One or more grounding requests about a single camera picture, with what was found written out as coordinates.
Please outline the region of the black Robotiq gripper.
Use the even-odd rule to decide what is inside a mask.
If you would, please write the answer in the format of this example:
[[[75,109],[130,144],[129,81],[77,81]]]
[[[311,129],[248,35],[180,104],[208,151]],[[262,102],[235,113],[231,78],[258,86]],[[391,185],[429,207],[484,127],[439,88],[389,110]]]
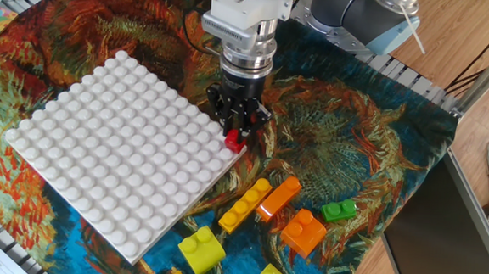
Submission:
[[[261,103],[265,78],[246,79],[223,71],[222,84],[206,88],[208,102],[221,123],[223,132],[233,129],[233,117],[239,121],[239,141],[253,135],[273,117]]]

